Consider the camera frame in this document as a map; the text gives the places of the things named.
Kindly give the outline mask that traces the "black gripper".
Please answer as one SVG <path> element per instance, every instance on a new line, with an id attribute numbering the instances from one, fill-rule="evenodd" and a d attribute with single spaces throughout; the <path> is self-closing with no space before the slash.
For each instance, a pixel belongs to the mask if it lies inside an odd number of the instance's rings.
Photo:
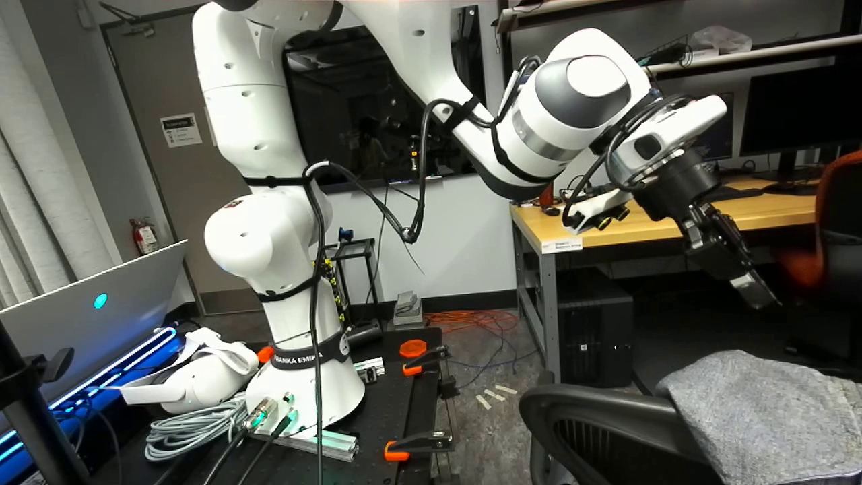
<path id="1" fill-rule="evenodd" d="M 653 221 L 684 221 L 690 207 L 717 186 L 715 171 L 696 155 L 670 156 L 653 184 L 635 192 L 635 203 Z M 681 234 L 686 256 L 717 281 L 727 281 L 748 307 L 768 311 L 779 300 L 758 272 L 751 253 L 731 215 L 715 206 L 701 207 L 702 221 L 684 221 Z"/>

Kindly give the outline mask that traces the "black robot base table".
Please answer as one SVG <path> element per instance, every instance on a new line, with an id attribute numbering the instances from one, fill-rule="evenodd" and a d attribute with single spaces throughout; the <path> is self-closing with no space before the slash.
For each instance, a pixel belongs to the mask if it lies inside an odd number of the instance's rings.
<path id="1" fill-rule="evenodd" d="M 306 450 L 265 446 L 249 440 L 223 464 L 223 442 L 191 450 L 169 464 L 148 464 L 142 440 L 134 436 L 121 450 L 123 478 L 103 473 L 99 485 L 434 485 L 432 462 L 436 454 L 416 456 L 407 464 L 387 464 L 383 446 L 409 433 L 436 429 L 436 392 L 442 367 L 425 363 L 417 377 L 405 377 L 398 346 L 425 340 L 442 346 L 438 330 L 385 332 L 362 358 L 379 357 L 385 374 L 366 386 L 364 402 L 335 432 L 355 440 L 351 462 L 316 459 Z"/>

